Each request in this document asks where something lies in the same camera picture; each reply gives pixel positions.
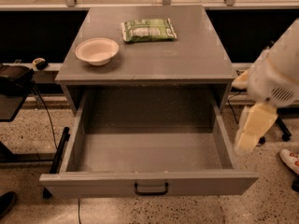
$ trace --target speckled floor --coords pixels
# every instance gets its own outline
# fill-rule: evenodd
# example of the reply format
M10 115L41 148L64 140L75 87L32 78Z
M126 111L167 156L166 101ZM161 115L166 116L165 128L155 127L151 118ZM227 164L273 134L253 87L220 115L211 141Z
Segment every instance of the speckled floor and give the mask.
M57 139L64 126L72 127L74 117L64 99L46 103ZM241 106L235 106L239 116ZM223 111L231 140L237 125L231 110ZM283 142L274 126L266 135L266 144L237 158L238 168L254 171L259 179L242 196L147 197L81 199L81 223L299 223L298 195L291 189L295 176L281 162L282 148L299 152L298 119L284 119L292 140ZM0 140L15 152L52 152L50 123L43 108L35 110L29 100L13 122L0 123ZM1 223L78 223L78 200L42 198L38 179L50 170L50 163L0 164L0 194L14 190L18 202Z

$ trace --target person's foot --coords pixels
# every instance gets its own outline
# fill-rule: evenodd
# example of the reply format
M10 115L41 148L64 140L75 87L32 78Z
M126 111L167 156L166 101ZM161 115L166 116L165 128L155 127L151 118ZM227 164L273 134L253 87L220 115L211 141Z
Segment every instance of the person's foot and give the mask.
M286 165L299 175L299 155L287 149L282 149L279 155Z
M17 194L14 191L9 191L0 197L0 219L12 209L16 201Z

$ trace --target snack package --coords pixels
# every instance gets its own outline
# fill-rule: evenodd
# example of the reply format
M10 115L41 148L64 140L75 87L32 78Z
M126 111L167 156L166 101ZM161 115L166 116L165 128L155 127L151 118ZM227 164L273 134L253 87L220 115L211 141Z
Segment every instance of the snack package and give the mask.
M169 19L132 20L121 23L125 42L174 40L177 38Z

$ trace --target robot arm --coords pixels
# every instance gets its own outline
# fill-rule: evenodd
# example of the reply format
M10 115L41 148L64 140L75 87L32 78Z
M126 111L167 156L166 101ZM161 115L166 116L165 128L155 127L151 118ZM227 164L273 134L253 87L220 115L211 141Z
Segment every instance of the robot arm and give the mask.
M275 123L278 107L291 105L299 98L299 19L244 76L249 98L257 103L245 107L241 114L235 137L238 155L252 152Z

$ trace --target small bowl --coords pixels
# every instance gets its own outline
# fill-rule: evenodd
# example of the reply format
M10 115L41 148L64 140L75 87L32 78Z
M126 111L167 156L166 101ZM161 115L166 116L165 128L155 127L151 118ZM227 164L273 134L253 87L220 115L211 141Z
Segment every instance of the small bowl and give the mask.
M119 45L110 39L93 38L76 47L76 56L92 65L103 65L119 52Z

